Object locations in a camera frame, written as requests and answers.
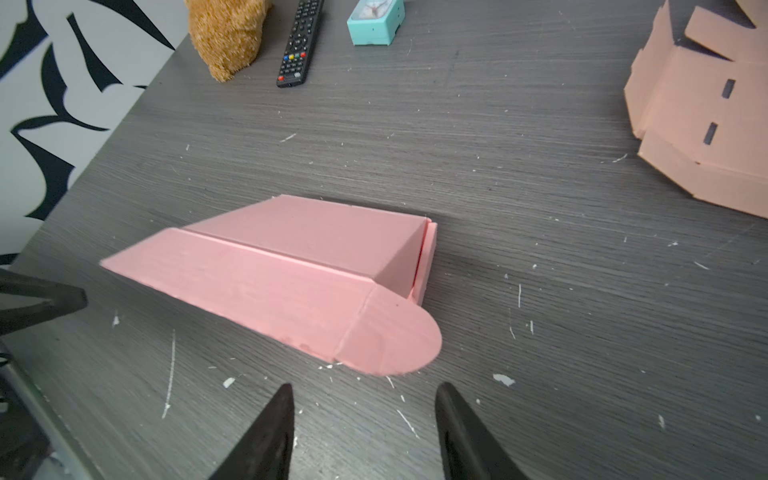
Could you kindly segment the pink cardboard box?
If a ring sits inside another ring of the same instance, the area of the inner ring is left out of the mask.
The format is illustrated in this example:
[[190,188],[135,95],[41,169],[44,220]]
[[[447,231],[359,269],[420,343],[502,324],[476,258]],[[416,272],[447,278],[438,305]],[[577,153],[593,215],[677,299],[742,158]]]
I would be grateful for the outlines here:
[[102,266],[321,360],[391,376],[441,351],[423,307],[436,243],[424,216],[280,195],[164,229]]

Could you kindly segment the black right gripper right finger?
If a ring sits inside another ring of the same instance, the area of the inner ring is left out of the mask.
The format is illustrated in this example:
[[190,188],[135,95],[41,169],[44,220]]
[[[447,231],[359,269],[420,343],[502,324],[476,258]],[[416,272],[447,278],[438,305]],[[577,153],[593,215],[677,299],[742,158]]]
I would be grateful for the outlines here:
[[435,417],[447,480],[529,479],[449,382],[437,388]]

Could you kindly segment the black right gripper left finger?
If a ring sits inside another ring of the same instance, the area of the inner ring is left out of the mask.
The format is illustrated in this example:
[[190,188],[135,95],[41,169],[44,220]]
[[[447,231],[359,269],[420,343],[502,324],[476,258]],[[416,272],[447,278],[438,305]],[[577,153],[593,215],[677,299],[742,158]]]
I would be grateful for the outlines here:
[[281,385],[209,480],[288,480],[294,447],[292,386]]

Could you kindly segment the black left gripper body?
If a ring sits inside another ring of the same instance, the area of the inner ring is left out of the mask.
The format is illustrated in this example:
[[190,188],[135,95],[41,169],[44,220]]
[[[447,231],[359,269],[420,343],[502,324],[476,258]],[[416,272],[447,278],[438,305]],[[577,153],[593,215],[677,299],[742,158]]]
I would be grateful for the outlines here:
[[1,477],[102,477],[72,429],[5,346],[1,347]]

